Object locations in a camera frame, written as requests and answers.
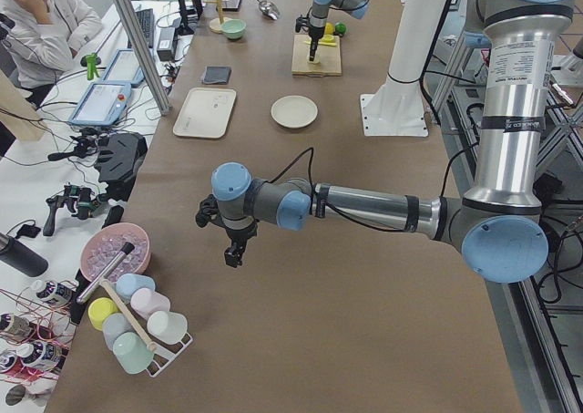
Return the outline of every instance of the white tray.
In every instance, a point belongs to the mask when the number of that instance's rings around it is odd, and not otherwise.
[[[193,88],[184,100],[176,123],[177,137],[222,137],[227,131],[237,92],[233,89]]]

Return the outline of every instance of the green cup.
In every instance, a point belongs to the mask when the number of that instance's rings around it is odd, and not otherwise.
[[[136,333],[119,336],[113,344],[113,353],[124,370],[132,375],[146,370],[154,359],[154,353]]]

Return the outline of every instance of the green bowl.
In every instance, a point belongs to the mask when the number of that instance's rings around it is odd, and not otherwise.
[[[230,19],[222,23],[220,29],[228,39],[235,40],[243,36],[245,27],[247,27],[245,21],[241,19]]]

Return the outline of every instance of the small green toy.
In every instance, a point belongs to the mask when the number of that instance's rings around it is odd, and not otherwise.
[[[87,80],[93,80],[94,77],[99,77],[99,72],[97,71],[99,57],[97,57],[97,53],[85,55],[83,59],[85,62],[82,62],[82,64],[87,64]]]
[[[336,23],[336,25],[334,26],[334,34],[340,37],[346,34],[346,30],[347,28],[345,23]]]

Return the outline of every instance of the label sticker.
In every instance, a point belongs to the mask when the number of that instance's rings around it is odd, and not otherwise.
[[[497,46],[490,54],[487,87],[532,85],[548,88],[553,66],[551,41],[524,41]]]
[[[542,132],[544,117],[483,117],[482,129],[500,129],[508,132]]]

